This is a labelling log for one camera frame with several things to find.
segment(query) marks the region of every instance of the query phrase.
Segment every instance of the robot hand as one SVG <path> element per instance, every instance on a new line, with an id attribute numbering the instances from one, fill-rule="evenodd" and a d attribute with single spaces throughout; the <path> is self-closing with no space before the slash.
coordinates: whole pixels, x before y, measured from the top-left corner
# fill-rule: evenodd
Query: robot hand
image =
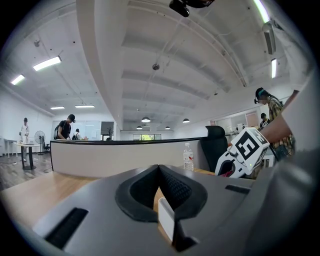
<path id="1" fill-rule="evenodd" d="M 219 158 L 216 175 L 224 175 L 231 171 L 230 178 L 240 178 L 250 175 L 260 165 L 270 143 L 256 128 L 245 128 L 231 141 L 227 151 Z"/>

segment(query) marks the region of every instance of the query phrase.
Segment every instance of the water bottle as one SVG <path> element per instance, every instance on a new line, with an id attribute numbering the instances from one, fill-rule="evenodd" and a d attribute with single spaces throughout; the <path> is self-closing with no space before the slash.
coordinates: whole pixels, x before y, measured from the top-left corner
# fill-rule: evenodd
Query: water bottle
<path id="1" fill-rule="evenodd" d="M 183 151 L 183 162 L 184 162 L 183 168 L 185 170 L 189 170 L 189 171 L 194 170 L 194 154 L 192 152 L 189 142 L 185 144 L 185 148 Z"/>

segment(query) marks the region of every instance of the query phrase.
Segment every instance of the table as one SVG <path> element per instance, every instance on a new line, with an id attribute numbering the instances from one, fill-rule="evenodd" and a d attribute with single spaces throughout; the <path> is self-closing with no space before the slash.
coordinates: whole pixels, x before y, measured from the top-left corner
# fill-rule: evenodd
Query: table
<path id="1" fill-rule="evenodd" d="M 6 138 L 4 138 L 3 141 L 4 141 L 5 150 L 6 150 L 7 154 L 8 154 L 8 158 L 10 158 L 9 144 L 11 144 L 11 146 L 12 146 L 14 143 L 17 143 L 17 141 L 13 140 L 13 139 L 6 139 Z M 15 156 L 16 156 L 16 158 L 18 158 L 17 149 L 15 150 Z"/>
<path id="2" fill-rule="evenodd" d="M 22 169 L 23 170 L 34 170 L 37 167 L 34 166 L 34 161 L 32 157 L 32 148 L 39 147 L 38 145 L 28 145 L 28 144 L 22 144 L 22 143 L 15 143 L 15 145 L 21 147 L 21 159 L 22 159 Z M 25 166 L 24 162 L 24 149 L 23 147 L 29 148 L 29 162 L 30 165 Z"/>
<path id="3" fill-rule="evenodd" d="M 194 171 L 215 175 L 213 172 L 197 168 Z M 60 201 L 95 180 L 97 178 L 66 175 L 52 171 L 1 191 L 0 199 L 12 219 L 32 228 L 42 216 Z M 163 196 L 161 190 L 158 189 L 154 197 L 154 211 L 158 212 L 158 200 Z M 158 227 L 166 237 L 167 235 L 162 227 L 160 225 Z"/>

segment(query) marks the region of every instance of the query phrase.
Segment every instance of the black office chair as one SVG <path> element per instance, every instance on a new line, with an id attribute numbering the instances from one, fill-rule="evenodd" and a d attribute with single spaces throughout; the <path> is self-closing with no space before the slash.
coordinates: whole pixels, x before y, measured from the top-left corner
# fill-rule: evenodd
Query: black office chair
<path id="1" fill-rule="evenodd" d="M 219 158 L 227 151 L 228 142 L 225 137 L 225 130 L 221 126 L 206 126 L 207 137 L 200 139 L 200 144 L 206 160 L 209 164 L 210 172 L 215 172 Z"/>
<path id="2" fill-rule="evenodd" d="M 44 140 L 42 140 L 42 141 L 43 141 L 43 146 L 42 146 L 42 148 L 43 148 L 45 151 L 49 151 L 49 150 L 50 150 L 49 144 L 46 144 Z"/>

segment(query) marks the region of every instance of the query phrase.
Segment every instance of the reception desk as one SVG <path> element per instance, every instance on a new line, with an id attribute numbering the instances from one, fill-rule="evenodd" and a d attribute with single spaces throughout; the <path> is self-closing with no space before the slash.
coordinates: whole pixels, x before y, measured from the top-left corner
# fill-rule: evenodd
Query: reception desk
<path id="1" fill-rule="evenodd" d="M 52 140 L 52 170 L 101 178 L 148 165 L 181 167 L 185 143 L 192 148 L 194 167 L 209 171 L 199 137 L 153 141 Z"/>

